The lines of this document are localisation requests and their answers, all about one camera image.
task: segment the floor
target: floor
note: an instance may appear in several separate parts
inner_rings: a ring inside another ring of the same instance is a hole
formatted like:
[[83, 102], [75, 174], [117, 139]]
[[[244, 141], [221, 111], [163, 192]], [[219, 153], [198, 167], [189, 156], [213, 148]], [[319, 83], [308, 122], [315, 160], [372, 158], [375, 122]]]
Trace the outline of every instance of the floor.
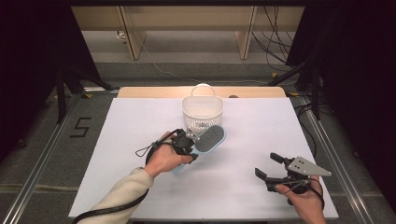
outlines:
[[[113, 86], [196, 85], [198, 82], [258, 86], [265, 85], [273, 76], [280, 76], [284, 73], [282, 70], [290, 69], [265, 53], [254, 39], [248, 58], [241, 60], [232, 32], [149, 32], [144, 40], [145, 48], [135, 61], [130, 60], [126, 44], [116, 32], [83, 34], [103, 81]], [[255, 35], [268, 47], [263, 34]], [[281, 34], [284, 45], [290, 45], [292, 37], [293, 33]], [[287, 56], [279, 44], [271, 43], [269, 47], [276, 57], [285, 59], [284, 54]], [[294, 94], [295, 79], [292, 77], [280, 86]], [[83, 85], [95, 87], [90, 82]], [[26, 147], [13, 150], [0, 165], [0, 218], [5, 223], [71, 222], [68, 211], [117, 92], [94, 91], [67, 96], [65, 122], [56, 123], [54, 92], [25, 136]], [[294, 106], [309, 103], [304, 92], [290, 100]], [[353, 153], [353, 146], [326, 99], [322, 97], [320, 102], [320, 121], [315, 120], [310, 111], [300, 118], [306, 127], [308, 145], [313, 152], [317, 151], [317, 164], [334, 173], [325, 183], [339, 218], [328, 223], [396, 223], [394, 212], [359, 156]], [[80, 126], [89, 127], [86, 134], [75, 129], [78, 122]]]

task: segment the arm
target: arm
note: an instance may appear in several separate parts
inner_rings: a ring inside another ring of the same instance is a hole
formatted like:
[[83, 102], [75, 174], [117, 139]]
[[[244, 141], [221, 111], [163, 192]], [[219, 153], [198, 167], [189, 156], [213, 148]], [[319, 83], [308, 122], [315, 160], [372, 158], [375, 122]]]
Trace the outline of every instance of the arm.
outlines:
[[[130, 203], [142, 196], [154, 183], [154, 178], [163, 172], [169, 172], [181, 163], [192, 161], [191, 156], [180, 156], [169, 145], [161, 145], [151, 156], [145, 168], [136, 168], [120, 180], [107, 196], [91, 210], [109, 208]], [[132, 208], [82, 219], [78, 224], [100, 224], [100, 223], [126, 223], [132, 212]]]
[[[317, 180], [311, 182], [311, 187], [320, 194], [323, 194], [322, 188], [318, 182], [319, 177], [317, 175], [312, 175], [311, 178]], [[326, 223], [323, 216], [321, 201], [318, 195], [313, 191], [309, 190], [304, 194], [295, 194], [284, 185], [277, 185], [276, 190], [291, 200], [297, 214], [305, 221], [306, 224]]]

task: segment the sleeve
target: sleeve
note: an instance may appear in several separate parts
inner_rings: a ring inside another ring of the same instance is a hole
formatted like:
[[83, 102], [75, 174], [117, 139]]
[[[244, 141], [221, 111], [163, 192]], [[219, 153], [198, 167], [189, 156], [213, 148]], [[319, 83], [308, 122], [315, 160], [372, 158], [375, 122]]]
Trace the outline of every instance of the sleeve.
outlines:
[[[99, 204], [91, 210], [103, 209], [130, 203], [142, 196], [149, 188], [152, 187], [154, 178], [146, 173], [142, 168], [133, 169], [132, 172], [121, 179], [111, 191], [102, 199]], [[126, 223], [131, 217], [132, 212], [137, 206], [107, 215], [88, 217], [82, 219], [78, 224], [120, 224]]]

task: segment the hand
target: hand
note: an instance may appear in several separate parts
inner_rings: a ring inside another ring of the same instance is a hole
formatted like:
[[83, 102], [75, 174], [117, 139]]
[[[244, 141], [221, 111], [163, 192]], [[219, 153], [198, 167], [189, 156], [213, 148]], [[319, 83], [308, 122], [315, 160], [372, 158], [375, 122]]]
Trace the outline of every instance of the hand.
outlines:
[[154, 178], [162, 172], [169, 172], [173, 170], [181, 163], [189, 163], [191, 161], [191, 156], [178, 155], [171, 146], [162, 144], [152, 154], [144, 170]]
[[[317, 175], [311, 175], [310, 177], [319, 181], [319, 177]], [[317, 181], [311, 181], [311, 187], [323, 195], [322, 188]], [[295, 194], [285, 185], [277, 185], [276, 190], [291, 200], [297, 214], [305, 221], [305, 223], [326, 223], [323, 216], [320, 198], [312, 190], [303, 194]]]

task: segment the white table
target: white table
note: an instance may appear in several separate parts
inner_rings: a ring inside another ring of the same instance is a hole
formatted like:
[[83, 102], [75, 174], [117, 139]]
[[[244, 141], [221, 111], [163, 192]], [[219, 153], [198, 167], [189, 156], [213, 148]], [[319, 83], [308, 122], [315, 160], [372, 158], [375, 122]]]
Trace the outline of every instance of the white table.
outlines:
[[[138, 166], [136, 150], [148, 146], [166, 131], [184, 128], [182, 98], [117, 98], [85, 177], [70, 217], [88, 211], [113, 185]], [[284, 177], [282, 164], [270, 153], [314, 161], [288, 98], [224, 99], [222, 125], [226, 140], [209, 154], [186, 165], [177, 175], [155, 179], [147, 198], [132, 214], [151, 221], [252, 221], [298, 218], [283, 195], [268, 192], [254, 174], [257, 167], [271, 177]], [[324, 189], [326, 218], [337, 218]]]

